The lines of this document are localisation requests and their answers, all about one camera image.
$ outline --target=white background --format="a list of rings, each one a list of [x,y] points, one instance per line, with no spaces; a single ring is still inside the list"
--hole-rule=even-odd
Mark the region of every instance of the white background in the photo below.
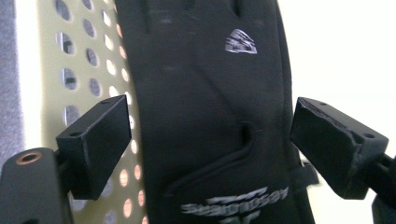
[[[289,42],[293,101],[317,99],[389,138],[396,155],[396,1],[278,0]],[[364,201],[309,189],[318,224],[373,223]]]

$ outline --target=beige perforated plastic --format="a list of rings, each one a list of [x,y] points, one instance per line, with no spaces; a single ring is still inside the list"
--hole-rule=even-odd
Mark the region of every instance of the beige perforated plastic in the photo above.
[[[99,200],[70,199],[76,223],[146,224],[134,83],[113,0],[15,2],[25,148],[55,137],[101,100],[128,99],[133,140]]]

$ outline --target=perforated panel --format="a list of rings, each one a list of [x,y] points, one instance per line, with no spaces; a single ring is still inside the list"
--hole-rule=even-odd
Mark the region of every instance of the perforated panel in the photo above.
[[[55,137],[101,100],[125,94],[133,140],[99,200],[70,202],[76,223],[146,224],[134,83],[112,0],[16,1],[25,148]]]

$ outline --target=logo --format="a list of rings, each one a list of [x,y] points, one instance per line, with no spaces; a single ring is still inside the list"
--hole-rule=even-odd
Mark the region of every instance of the logo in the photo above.
[[[227,37],[225,50],[232,53],[257,54],[254,40],[239,29],[233,30],[230,36]]]
[[[227,217],[220,223],[248,224],[260,215],[259,211],[266,205],[277,203],[288,196],[289,188],[267,193],[267,187],[253,190],[247,194],[213,197],[206,199],[207,204],[188,203],[181,205],[181,212],[200,217]],[[239,216],[248,214],[242,220]]]

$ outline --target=black object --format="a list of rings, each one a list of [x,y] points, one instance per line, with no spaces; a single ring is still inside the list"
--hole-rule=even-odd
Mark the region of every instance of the black object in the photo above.
[[[96,200],[131,140],[126,97],[104,100],[57,137],[59,150],[10,158],[0,181],[0,222],[73,223],[66,193]]]
[[[276,0],[117,0],[150,224],[313,223]]]
[[[300,97],[290,138],[340,197],[364,199],[371,188],[377,193],[376,223],[395,216],[384,209],[396,213],[396,161],[384,154],[387,137],[330,105]]]

